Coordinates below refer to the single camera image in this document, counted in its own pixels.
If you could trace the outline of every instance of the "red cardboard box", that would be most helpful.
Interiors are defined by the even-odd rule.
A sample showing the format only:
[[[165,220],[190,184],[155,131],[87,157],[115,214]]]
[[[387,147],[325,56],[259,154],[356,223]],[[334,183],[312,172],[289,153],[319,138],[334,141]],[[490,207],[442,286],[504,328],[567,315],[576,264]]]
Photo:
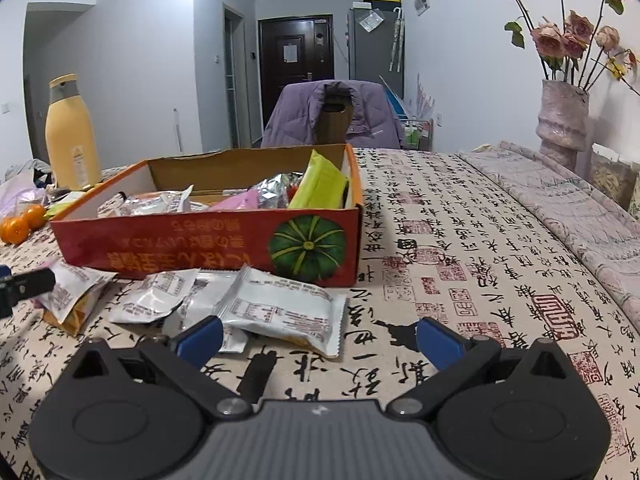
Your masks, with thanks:
[[[183,190],[214,203],[225,189],[249,188],[278,173],[306,170],[316,149],[349,179],[344,209],[262,209],[97,218],[116,193]],[[125,278],[176,269],[257,269],[322,286],[356,282],[362,185],[348,144],[228,150],[146,160],[131,166],[51,222],[65,260]]]

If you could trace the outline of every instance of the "orange fruit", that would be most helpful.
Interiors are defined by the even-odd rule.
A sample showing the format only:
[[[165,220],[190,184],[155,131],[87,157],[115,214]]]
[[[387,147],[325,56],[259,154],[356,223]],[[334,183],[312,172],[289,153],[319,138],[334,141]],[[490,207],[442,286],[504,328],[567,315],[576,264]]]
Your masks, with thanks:
[[[30,232],[27,221],[18,216],[7,222],[4,234],[10,244],[19,245],[29,237]]]
[[[47,213],[47,210],[44,206],[39,204],[34,204],[28,207],[27,211],[22,213],[22,218],[24,218],[31,229],[40,229],[47,223],[47,219],[44,215]]]
[[[12,219],[11,216],[6,216],[2,219],[2,222],[0,222],[0,240],[5,244],[9,243],[9,240],[6,238],[6,227]]]

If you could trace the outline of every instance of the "purple jacket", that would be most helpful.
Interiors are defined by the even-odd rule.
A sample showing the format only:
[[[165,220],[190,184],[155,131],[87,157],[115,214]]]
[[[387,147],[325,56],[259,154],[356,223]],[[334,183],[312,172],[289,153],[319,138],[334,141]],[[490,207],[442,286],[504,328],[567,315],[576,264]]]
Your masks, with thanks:
[[[327,94],[348,92],[353,120],[346,142],[358,148],[400,149],[404,128],[386,98],[385,89],[366,81],[313,81],[288,85],[282,91],[262,136],[262,146],[316,143],[316,123]]]

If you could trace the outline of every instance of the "brown front door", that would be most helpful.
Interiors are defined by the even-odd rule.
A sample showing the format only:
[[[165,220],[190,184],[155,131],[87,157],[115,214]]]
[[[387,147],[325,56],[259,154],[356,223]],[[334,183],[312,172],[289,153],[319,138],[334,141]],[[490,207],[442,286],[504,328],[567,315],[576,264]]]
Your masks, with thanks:
[[[260,21],[262,118],[266,126],[282,89],[334,78],[332,16]]]

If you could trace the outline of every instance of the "white logo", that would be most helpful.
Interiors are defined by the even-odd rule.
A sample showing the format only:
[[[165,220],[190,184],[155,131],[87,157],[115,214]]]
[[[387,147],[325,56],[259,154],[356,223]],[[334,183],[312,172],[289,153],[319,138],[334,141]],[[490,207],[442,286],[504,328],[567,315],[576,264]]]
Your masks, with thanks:
[[[312,409],[311,413],[313,413],[314,415],[317,415],[317,416],[323,416],[325,413],[329,413],[330,411],[331,410],[328,407],[323,406],[321,404],[317,408]]]

